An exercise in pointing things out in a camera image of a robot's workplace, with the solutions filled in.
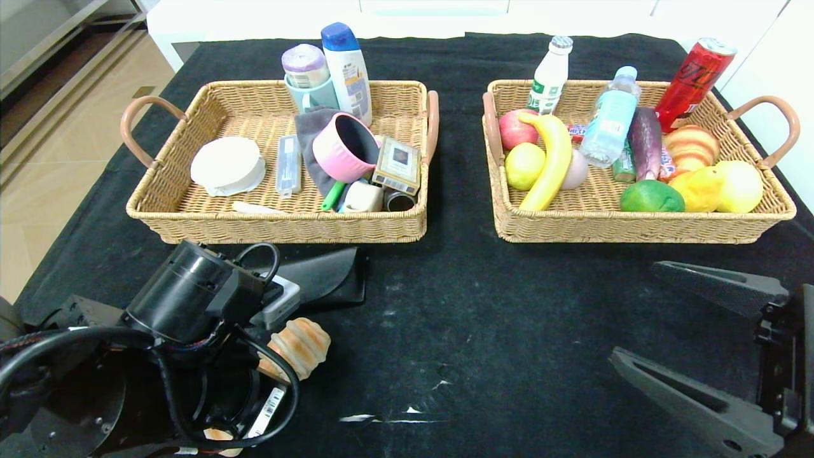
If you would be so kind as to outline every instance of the table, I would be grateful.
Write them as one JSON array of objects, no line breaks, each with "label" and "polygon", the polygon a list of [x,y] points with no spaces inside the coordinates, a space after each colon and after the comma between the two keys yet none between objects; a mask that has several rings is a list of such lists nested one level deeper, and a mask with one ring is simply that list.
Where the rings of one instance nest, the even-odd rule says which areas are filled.
[{"label": "table", "polygon": [[[373,79],[419,80],[440,93],[428,232],[415,244],[365,247],[365,305],[308,313],[332,337],[328,360],[304,383],[290,426],[243,456],[714,456],[606,358],[622,346],[752,399],[753,324],[664,288],[649,266],[692,262],[773,275],[795,287],[814,280],[814,218],[798,204],[794,220],[754,244],[733,246],[498,239],[480,96],[492,80],[532,75],[548,40],[470,34],[361,41]],[[278,57],[295,44],[204,43],[163,96],[186,107],[209,81],[279,78]],[[641,80],[664,81],[684,55],[675,42],[641,35],[575,37],[571,77],[607,79],[632,64]],[[156,152],[174,125],[152,108],[134,135]],[[120,148],[20,295],[26,319],[37,321],[71,293],[126,306],[169,254],[173,246],[125,214],[143,173]],[[281,248],[297,258],[335,247]],[[408,407],[440,421],[397,422]],[[359,414],[384,421],[340,421]],[[16,456],[33,454],[24,443],[15,447]]]}]

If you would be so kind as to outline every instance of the purple eggplant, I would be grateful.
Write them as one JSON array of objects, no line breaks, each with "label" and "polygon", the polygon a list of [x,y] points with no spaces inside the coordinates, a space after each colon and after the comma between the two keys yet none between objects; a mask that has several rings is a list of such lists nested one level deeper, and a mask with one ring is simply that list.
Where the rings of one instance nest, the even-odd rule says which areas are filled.
[{"label": "purple eggplant", "polygon": [[658,179],[661,168],[661,125],[650,107],[637,107],[628,130],[636,180]]}]

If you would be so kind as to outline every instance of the soda can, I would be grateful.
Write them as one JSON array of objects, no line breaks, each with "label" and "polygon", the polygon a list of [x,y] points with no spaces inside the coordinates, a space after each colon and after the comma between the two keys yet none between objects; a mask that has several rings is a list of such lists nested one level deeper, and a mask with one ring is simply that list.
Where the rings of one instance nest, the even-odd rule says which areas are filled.
[{"label": "soda can", "polygon": [[695,43],[667,92],[656,105],[656,116],[659,117],[663,133],[689,124],[689,115],[732,63],[735,54],[737,50],[734,47],[714,38],[701,38]]}]

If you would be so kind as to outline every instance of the apple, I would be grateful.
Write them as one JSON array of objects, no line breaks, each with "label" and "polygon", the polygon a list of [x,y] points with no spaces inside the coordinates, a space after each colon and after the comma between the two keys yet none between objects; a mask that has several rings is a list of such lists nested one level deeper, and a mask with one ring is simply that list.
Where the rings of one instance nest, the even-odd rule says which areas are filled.
[{"label": "apple", "polygon": [[501,128],[501,141],[505,149],[512,149],[521,143],[537,143],[540,135],[537,129],[531,124],[526,124],[518,119],[518,115],[522,112],[538,114],[534,110],[528,108],[521,108],[519,110],[512,110],[507,114],[501,116],[497,124]]}]

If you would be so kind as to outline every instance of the yellow lemon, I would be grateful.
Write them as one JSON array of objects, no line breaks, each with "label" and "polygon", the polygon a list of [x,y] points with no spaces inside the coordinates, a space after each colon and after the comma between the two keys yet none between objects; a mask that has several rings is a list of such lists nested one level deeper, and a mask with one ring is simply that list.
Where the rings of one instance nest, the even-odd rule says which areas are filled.
[{"label": "yellow lemon", "polygon": [[758,206],[763,199],[763,182],[760,181],[760,172],[752,164],[721,161],[716,168],[724,175],[718,211],[749,213]]},{"label": "yellow lemon", "polygon": [[506,181],[520,191],[528,191],[545,165],[545,152],[534,143],[521,143],[506,156]]},{"label": "yellow lemon", "polygon": [[670,186],[684,197],[686,212],[713,212],[720,205],[724,175],[711,165],[678,175]]}]

